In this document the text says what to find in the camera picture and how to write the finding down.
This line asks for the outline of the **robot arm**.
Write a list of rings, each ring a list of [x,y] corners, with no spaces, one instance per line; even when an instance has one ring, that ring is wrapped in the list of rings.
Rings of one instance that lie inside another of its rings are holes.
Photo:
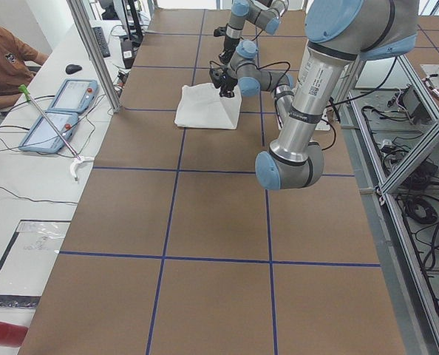
[[[264,30],[267,34],[274,35],[281,23],[281,17],[289,8],[288,0],[259,1],[266,7],[263,10],[254,1],[234,0],[228,23],[224,27],[214,30],[214,37],[224,36],[223,51],[219,54],[222,64],[228,64],[238,46],[245,22],[250,22]]]
[[[417,37],[417,1],[315,1],[305,18],[308,55],[293,82],[286,74],[261,70],[257,46],[242,38],[246,22],[274,34],[288,6],[234,1],[227,25],[215,30],[225,38],[224,50],[220,67],[210,71],[223,97],[239,89],[245,97],[268,91],[274,98],[282,129],[255,161],[256,177],[267,190],[303,188],[321,177],[324,156],[312,136],[344,67],[403,55]]]

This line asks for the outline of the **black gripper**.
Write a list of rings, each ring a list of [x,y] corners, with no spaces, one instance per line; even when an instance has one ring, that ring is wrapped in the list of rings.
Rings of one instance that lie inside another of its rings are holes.
[[[217,27],[214,30],[214,37],[224,36],[223,51],[219,54],[219,60],[222,63],[228,63],[239,44],[239,31],[226,25],[224,27]]]
[[[216,89],[219,89],[220,97],[234,97],[234,88],[236,87],[238,80],[232,78],[227,69],[222,67],[211,68],[209,70],[211,82]]]

